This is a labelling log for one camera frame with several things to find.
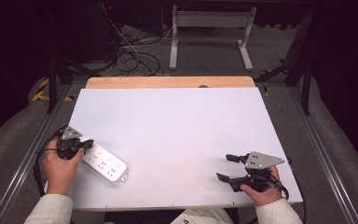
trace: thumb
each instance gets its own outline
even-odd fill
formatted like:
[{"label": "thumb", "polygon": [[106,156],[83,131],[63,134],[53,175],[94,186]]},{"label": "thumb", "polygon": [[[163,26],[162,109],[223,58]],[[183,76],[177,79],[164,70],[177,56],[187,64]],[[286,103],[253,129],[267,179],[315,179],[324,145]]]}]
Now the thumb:
[{"label": "thumb", "polygon": [[72,158],[72,160],[75,161],[76,163],[80,163],[81,160],[83,159],[83,156],[84,156],[84,149],[81,148],[78,150],[76,155]]},{"label": "thumb", "polygon": [[247,186],[247,185],[241,185],[240,189],[245,192],[249,197],[253,197],[255,194],[257,194],[257,191],[255,191],[254,189],[252,189],[251,187]]}]

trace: white power strip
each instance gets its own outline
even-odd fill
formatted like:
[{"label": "white power strip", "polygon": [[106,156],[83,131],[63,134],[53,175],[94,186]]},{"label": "white power strip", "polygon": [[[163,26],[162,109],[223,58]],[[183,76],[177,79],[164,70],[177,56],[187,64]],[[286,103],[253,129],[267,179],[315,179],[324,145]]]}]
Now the white power strip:
[{"label": "white power strip", "polygon": [[95,142],[84,155],[83,161],[115,185],[127,180],[127,164]]}]

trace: white sleeve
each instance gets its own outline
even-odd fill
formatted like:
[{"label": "white sleeve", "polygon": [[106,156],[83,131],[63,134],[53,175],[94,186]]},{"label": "white sleeve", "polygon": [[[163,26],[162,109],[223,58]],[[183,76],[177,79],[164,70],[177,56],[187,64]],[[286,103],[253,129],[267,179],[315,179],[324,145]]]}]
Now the white sleeve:
[{"label": "white sleeve", "polygon": [[233,224],[223,208],[186,209],[171,224]]},{"label": "white sleeve", "polygon": [[293,207],[282,198],[275,203],[269,203],[255,208],[259,224],[300,224],[301,219]]},{"label": "white sleeve", "polygon": [[61,194],[46,194],[34,207],[25,224],[66,224],[71,222],[74,203]]}]

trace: hand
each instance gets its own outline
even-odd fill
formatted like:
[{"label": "hand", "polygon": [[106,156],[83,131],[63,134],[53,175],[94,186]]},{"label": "hand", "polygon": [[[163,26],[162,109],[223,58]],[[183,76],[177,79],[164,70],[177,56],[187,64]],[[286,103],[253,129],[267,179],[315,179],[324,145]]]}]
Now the hand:
[{"label": "hand", "polygon": [[[272,180],[279,180],[278,169],[275,166],[271,166],[268,168],[271,174],[276,177],[271,177]],[[263,206],[269,203],[274,203],[282,198],[281,191],[279,189],[269,188],[264,192],[258,192],[252,189],[247,185],[241,185],[241,190],[243,190],[253,201],[255,201],[255,205]]]},{"label": "hand", "polygon": [[[57,139],[48,143],[48,149],[57,149]],[[47,150],[43,159],[43,167],[48,178],[46,194],[66,195],[75,179],[77,166],[83,159],[84,150],[81,148],[71,160],[64,160],[58,156],[56,150]]]}]

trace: sleeve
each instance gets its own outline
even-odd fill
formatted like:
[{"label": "sleeve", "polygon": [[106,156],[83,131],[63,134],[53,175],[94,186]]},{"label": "sleeve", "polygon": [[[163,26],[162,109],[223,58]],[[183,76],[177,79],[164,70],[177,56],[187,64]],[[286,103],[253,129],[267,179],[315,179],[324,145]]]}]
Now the sleeve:
[{"label": "sleeve", "polygon": [[74,203],[61,194],[46,194],[37,203],[25,224],[66,224],[70,223]]},{"label": "sleeve", "polygon": [[293,207],[282,198],[275,203],[255,208],[259,224],[300,224],[301,219]]}]

